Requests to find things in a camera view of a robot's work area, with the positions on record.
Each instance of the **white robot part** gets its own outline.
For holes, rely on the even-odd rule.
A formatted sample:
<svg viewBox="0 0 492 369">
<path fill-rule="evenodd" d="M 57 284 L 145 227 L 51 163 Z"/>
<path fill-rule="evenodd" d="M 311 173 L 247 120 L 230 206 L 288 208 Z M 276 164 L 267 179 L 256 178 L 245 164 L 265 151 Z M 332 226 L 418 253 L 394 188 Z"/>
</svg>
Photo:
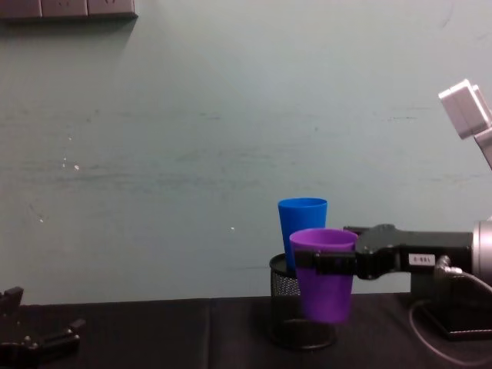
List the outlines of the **white robot part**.
<svg viewBox="0 0 492 369">
<path fill-rule="evenodd" d="M 492 112 L 477 85 L 465 79 L 439 94 L 446 113 L 462 138 L 475 141 L 492 169 Z"/>
<path fill-rule="evenodd" d="M 490 127 L 490 111 L 478 86 L 465 79 L 439 94 L 447 115 L 462 139 L 477 135 Z"/>
</svg>

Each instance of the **black clamp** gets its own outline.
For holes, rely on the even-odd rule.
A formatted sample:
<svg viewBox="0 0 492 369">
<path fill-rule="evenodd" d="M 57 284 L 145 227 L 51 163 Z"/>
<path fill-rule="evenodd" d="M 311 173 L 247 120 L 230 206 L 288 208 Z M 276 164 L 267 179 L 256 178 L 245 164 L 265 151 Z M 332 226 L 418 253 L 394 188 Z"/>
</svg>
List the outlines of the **black clamp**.
<svg viewBox="0 0 492 369">
<path fill-rule="evenodd" d="M 85 321 L 78 319 L 63 331 L 41 336 L 18 319 L 23 292 L 16 287 L 0 294 L 0 367 L 36 368 L 77 351 Z"/>
</svg>

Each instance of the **white label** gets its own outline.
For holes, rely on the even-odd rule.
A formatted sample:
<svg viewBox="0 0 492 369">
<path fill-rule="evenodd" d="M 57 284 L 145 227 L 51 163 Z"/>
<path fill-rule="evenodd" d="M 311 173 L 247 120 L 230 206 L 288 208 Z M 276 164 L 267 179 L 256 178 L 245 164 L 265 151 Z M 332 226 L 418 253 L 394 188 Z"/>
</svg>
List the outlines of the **white label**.
<svg viewBox="0 0 492 369">
<path fill-rule="evenodd" d="M 434 254 L 408 254 L 408 264 L 433 267 L 436 264 Z"/>
</svg>

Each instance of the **table surface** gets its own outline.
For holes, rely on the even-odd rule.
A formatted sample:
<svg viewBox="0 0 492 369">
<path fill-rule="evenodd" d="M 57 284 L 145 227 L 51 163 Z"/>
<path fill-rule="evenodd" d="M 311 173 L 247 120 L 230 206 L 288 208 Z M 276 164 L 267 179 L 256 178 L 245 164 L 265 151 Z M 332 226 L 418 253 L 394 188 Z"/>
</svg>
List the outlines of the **table surface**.
<svg viewBox="0 0 492 369">
<path fill-rule="evenodd" d="M 87 321 L 79 352 L 46 368 L 458 367 L 419 342 L 408 323 L 408 301 L 406 294 L 354 295 L 349 321 L 337 327 L 337 343 L 310 352 L 271 343 L 270 298 L 25 306 L 21 315 L 40 333 L 78 317 Z M 449 342 L 419 325 L 430 342 L 461 360 L 490 352 L 491 341 Z"/>
</svg>

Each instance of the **purple cup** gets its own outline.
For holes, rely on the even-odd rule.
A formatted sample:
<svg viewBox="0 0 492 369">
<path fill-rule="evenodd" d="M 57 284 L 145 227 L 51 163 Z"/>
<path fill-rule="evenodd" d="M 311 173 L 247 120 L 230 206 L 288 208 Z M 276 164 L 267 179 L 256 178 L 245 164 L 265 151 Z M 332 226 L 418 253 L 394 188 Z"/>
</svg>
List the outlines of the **purple cup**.
<svg viewBox="0 0 492 369">
<path fill-rule="evenodd" d="M 357 235 L 330 228 L 311 228 L 291 234 L 291 246 L 296 250 L 352 251 Z M 314 269 L 296 268 L 301 305 L 307 319 L 322 323 L 347 320 L 351 309 L 351 275 L 318 274 Z"/>
</svg>

